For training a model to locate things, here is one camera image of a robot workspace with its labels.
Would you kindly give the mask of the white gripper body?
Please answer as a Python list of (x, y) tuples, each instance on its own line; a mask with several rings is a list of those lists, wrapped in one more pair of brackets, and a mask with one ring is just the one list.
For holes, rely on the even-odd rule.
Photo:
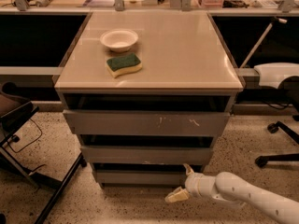
[(190, 174), (185, 181), (185, 188), (193, 197), (211, 198), (216, 193), (215, 177), (202, 173)]

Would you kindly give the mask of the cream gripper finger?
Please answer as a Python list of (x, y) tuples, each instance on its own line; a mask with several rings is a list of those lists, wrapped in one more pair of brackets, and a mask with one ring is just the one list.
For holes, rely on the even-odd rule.
[(178, 187), (170, 192), (164, 200), (167, 203), (176, 203), (176, 202), (183, 202), (190, 198), (189, 192), (184, 189), (183, 187)]
[(189, 164), (184, 163), (183, 166), (185, 168), (186, 176), (192, 175), (194, 173), (193, 168)]

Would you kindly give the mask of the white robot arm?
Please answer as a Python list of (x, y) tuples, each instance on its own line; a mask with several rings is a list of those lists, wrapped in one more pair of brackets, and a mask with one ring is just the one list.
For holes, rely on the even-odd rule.
[(210, 198), (216, 202), (241, 207), (245, 203), (260, 210), (279, 224), (299, 224), (299, 202), (256, 187), (229, 172), (215, 176), (196, 173), (184, 163), (186, 180), (166, 197), (167, 203), (186, 201), (191, 197)]

